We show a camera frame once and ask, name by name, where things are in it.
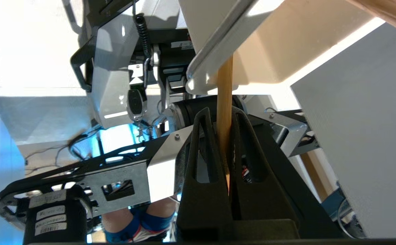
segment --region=barcode label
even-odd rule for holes
[[[39,228],[35,228],[35,236],[44,234],[50,231],[66,230],[66,222],[55,223],[51,225],[44,225]]]
[[[58,223],[64,221],[66,221],[66,214],[56,215],[36,222],[35,229],[52,223]]]
[[[53,216],[56,214],[63,214],[64,212],[65,212],[64,205],[46,208],[36,213],[36,220],[40,220],[45,217]]]
[[[194,47],[192,41],[180,41],[180,42],[172,42],[171,48],[192,49]]]
[[[47,203],[63,201],[66,199],[66,190],[53,191],[30,199],[29,208],[35,208]]]

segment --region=wooden dowel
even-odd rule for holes
[[[227,159],[230,144],[232,86],[233,86],[233,57],[230,57],[218,71],[218,103],[216,111],[216,131],[218,134],[221,156]],[[227,187],[230,188],[230,172],[227,161],[224,161]]]

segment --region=white label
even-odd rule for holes
[[[66,199],[66,190],[53,191],[30,199],[29,208],[35,208],[47,203],[63,201]]]
[[[180,41],[180,42],[172,42],[171,48],[192,49],[194,47],[192,45],[192,41]]]
[[[133,71],[132,78],[138,78],[144,76],[144,64],[135,64],[128,66],[129,71]]]
[[[144,81],[142,81],[139,78],[134,78],[130,81],[129,85],[136,85],[136,84],[140,84],[140,83],[144,83]]]
[[[46,208],[36,213],[36,220],[43,219],[48,216],[56,215],[56,214],[63,214],[65,212],[65,206],[55,206],[51,208]]]
[[[66,214],[56,215],[56,216],[41,220],[39,222],[36,222],[35,229],[38,229],[41,226],[49,225],[52,223],[64,222],[64,221],[66,221]]]
[[[35,228],[35,236],[50,232],[50,231],[58,231],[58,230],[66,230],[66,222],[63,223],[55,223],[51,225],[44,225],[39,228]]]

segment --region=person's leg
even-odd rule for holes
[[[176,203],[170,198],[164,198],[162,200],[155,201],[150,204],[147,209],[147,214],[156,217],[171,217],[176,209]]]
[[[133,214],[131,214],[128,208],[123,208],[117,211],[113,211],[101,216],[104,229],[107,232],[116,233],[126,228],[133,220]]]
[[[139,232],[139,217],[123,208],[101,216],[108,242],[127,242]]]
[[[165,198],[153,202],[141,216],[141,225],[153,234],[163,233],[171,224],[176,203]]]

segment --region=wooden stick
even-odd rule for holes
[[[396,27],[396,0],[347,0]]]
[[[216,131],[219,140],[221,156],[227,159],[230,144],[232,87],[233,87],[233,57],[230,57],[218,71],[218,103],[216,111]],[[227,187],[230,189],[230,172],[227,161],[224,161]]]

